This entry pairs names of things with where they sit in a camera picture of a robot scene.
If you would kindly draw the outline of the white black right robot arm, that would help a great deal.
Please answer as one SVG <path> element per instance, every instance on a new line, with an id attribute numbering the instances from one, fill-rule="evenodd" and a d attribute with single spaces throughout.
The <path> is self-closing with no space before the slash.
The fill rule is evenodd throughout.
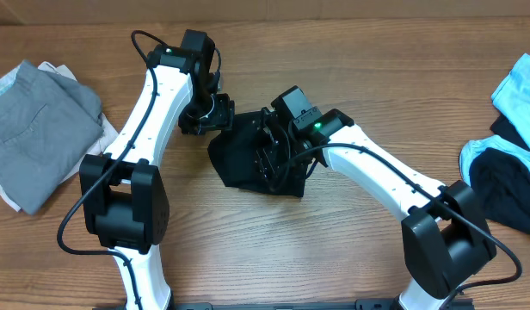
<path id="1" fill-rule="evenodd" d="M 411 281 L 395 309 L 447 309 L 465 282 L 496 256 L 470 186 L 426 177 L 376 145 L 352 118 L 323 113 L 293 86 L 257 119 L 256 165 L 270 190 L 304 180 L 321 164 L 361 186 L 400 223 Z"/>

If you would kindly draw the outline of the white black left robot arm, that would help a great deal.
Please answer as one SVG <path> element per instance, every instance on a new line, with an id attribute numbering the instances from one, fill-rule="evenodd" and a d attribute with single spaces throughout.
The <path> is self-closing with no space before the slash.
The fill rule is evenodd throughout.
<path id="1" fill-rule="evenodd" d="M 126 309 L 171 309 L 159 245 L 169 222 L 169 201 L 159 167 L 175 128 L 202 135 L 229 130 L 234 102 L 220 93 L 220 52 L 207 33 L 186 30 L 179 47 L 160 40 L 142 55 L 145 84 L 118 137 L 79 168 L 85 225 L 101 244 L 99 255 L 117 263 Z"/>

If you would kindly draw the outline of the black t-shirt with white logo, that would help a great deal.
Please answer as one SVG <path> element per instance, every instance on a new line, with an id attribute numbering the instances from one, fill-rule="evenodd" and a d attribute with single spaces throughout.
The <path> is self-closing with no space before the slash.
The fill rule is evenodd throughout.
<path id="1" fill-rule="evenodd" d="M 267 195 L 290 195 L 301 198 L 305 193 L 306 168 L 301 167 L 289 174 L 277 191 L 271 191 L 258 170 L 256 150 L 260 147 L 257 137 L 262 133 L 261 112 L 248 112 L 234 116 L 230 131 L 223 131 L 211 140 L 207 151 L 213 168 L 226 187 L 244 189 Z"/>

